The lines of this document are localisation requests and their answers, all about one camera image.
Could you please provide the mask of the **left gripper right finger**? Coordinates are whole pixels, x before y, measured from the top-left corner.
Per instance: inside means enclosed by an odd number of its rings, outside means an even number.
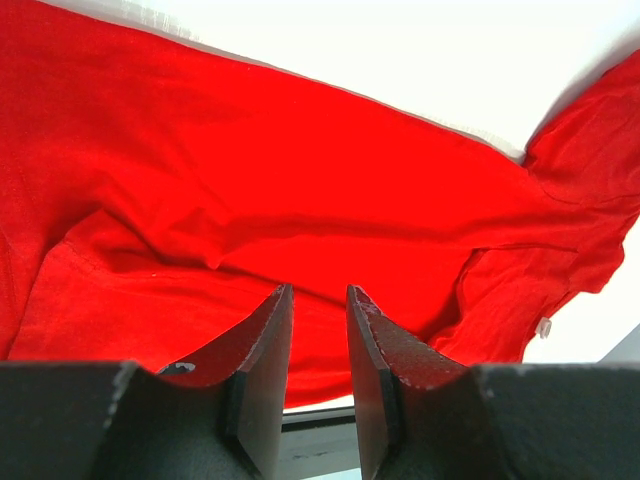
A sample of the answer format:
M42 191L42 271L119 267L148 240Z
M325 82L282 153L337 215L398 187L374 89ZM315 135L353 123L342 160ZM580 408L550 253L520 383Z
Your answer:
M441 355L358 287L347 331L366 479L635 479L639 367Z

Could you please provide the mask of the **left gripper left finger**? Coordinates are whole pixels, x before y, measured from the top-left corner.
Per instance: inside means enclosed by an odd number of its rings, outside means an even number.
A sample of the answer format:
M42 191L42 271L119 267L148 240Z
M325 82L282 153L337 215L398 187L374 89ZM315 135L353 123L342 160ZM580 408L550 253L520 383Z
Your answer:
M271 479L293 291L153 373L132 361L5 362L5 479Z

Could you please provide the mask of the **red t shirt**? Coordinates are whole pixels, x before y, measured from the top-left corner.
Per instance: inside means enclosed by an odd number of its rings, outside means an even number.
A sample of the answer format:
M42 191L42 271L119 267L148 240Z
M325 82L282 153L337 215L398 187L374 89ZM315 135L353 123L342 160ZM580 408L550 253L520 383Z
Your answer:
M1 5L1 356L151 370L295 290L286 403L351 391L345 298L469 365L621 265L639 57L522 164L377 102L38 1Z

